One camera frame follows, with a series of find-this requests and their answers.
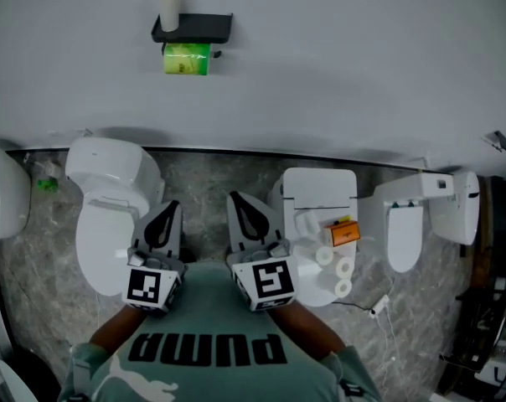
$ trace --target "toilet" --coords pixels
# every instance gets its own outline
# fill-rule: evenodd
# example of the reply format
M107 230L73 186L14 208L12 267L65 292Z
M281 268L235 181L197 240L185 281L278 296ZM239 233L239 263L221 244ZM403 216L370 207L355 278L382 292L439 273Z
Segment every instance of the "toilet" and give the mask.
M385 257L393 270L407 272L421 256L424 201L454 194L448 174L419 173L383 183L359 199L359 250Z
M455 173L454 194L429 201L431 229L461 245L471 245L478 231L480 187L473 172Z
M268 205L276 211L284 237L294 248L315 246L323 241L321 228L348 216L360 223L357 178L350 170L332 168L288 168L268 194ZM356 241L332 248L341 257L355 258ZM322 267L314 255L296 255L300 286L298 301L308 307L323 307L337 300L323 283Z
M0 149L0 239L23 230L29 217L29 175Z
M137 144L84 137L71 145L65 175L84 195L75 242L80 268L100 294L117 295L134 223L162 202L158 165Z

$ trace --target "toilet lid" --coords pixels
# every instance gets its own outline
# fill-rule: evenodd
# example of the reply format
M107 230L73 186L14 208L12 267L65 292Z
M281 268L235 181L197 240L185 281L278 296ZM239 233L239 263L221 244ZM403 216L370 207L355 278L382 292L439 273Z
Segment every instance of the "toilet lid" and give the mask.
M84 204L80 212L76 227L78 262L89 284L102 295L122 291L128 259L116 252L130 247L133 230L134 220L127 208Z
M422 249L422 207L390 209L387 216L387 257L396 272L407 272Z

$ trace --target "person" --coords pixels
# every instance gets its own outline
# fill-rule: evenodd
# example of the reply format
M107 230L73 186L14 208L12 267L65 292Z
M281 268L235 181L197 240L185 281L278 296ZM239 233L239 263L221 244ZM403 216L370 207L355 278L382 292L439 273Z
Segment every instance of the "person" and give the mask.
M89 383L77 395L75 365ZM251 312L221 261L188 266L165 317L126 306L73 348L59 401L380 401L353 347L297 301Z

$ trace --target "white candle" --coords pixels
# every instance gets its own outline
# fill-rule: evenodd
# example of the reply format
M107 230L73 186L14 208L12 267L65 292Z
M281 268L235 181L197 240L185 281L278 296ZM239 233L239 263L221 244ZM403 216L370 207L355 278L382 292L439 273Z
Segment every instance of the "white candle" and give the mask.
M162 31L174 31L178 28L180 0L160 0L160 25Z

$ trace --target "toilet tank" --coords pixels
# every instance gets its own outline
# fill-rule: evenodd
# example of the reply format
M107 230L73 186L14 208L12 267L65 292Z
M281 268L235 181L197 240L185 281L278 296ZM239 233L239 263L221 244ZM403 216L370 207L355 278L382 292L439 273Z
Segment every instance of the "toilet tank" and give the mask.
M99 191L135 192L154 204L160 170L139 145L110 138L84 137L72 143L65 174L84 197Z

